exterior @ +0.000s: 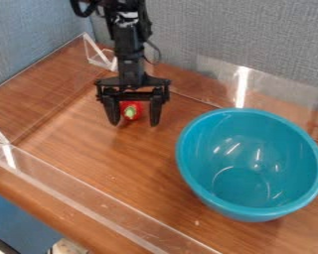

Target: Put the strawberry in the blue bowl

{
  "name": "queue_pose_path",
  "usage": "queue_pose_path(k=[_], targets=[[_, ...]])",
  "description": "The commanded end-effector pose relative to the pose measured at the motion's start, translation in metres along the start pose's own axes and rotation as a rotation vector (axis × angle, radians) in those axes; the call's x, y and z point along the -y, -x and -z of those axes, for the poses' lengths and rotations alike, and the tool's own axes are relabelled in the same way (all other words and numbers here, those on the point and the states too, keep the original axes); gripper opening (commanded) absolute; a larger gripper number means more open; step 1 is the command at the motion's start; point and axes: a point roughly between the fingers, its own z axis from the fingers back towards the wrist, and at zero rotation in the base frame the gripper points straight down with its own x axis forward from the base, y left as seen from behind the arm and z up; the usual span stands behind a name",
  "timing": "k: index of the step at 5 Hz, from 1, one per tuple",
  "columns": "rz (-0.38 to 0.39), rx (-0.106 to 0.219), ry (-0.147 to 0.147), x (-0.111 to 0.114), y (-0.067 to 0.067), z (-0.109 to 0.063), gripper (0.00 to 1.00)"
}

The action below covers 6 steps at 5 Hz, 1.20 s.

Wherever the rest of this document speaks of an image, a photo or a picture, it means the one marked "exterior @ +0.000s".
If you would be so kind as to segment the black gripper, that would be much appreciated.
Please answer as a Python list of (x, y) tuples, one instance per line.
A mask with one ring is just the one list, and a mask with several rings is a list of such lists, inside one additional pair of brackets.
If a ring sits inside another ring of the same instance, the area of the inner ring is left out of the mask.
[(150, 124), (161, 121), (162, 105), (170, 100), (171, 80), (151, 76), (145, 70), (145, 55), (116, 56), (118, 76), (95, 82), (96, 99), (102, 102), (110, 123), (120, 121), (119, 101), (150, 100)]

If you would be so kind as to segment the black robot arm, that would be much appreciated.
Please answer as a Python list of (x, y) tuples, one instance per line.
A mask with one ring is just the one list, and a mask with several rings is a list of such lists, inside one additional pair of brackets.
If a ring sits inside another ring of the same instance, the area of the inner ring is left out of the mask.
[(71, 0), (71, 5), (82, 18), (98, 12), (99, 7), (103, 8), (108, 34), (114, 40), (118, 76), (95, 82), (96, 99), (103, 104), (110, 123), (119, 123), (123, 101), (149, 101), (150, 125), (157, 126), (162, 106), (170, 100), (171, 80), (151, 76), (145, 69), (145, 44), (158, 50), (149, 41), (153, 23), (146, 0)]

